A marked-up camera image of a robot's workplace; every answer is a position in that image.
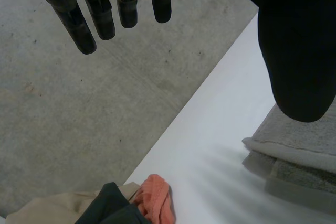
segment beige fabric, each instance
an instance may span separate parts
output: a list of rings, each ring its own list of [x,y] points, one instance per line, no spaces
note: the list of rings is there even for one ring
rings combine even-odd
[[[132,201],[139,185],[130,183],[119,189],[128,201]],[[94,191],[36,198],[8,215],[6,224],[74,224],[98,194],[99,191]]]

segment white table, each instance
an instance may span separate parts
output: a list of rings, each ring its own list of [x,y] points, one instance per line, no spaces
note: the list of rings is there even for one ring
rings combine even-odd
[[[335,223],[265,194],[264,181],[243,168],[241,140],[274,104],[255,17],[127,183],[152,173],[165,178],[177,223]]]

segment gray concrete floor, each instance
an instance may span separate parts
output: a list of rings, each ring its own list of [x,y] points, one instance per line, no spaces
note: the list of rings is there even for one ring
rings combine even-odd
[[[249,0],[173,0],[82,55],[45,0],[0,0],[0,215],[34,197],[122,184],[256,14]]]

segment orange rag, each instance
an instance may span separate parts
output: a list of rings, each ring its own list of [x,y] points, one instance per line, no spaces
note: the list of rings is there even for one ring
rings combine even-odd
[[[133,202],[140,213],[153,224],[174,224],[169,184],[158,174],[152,174],[140,186]]]

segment dark green fabric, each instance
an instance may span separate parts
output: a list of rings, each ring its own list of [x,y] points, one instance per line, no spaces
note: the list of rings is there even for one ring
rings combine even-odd
[[[96,199],[75,224],[150,224],[119,191],[115,183],[105,184]]]

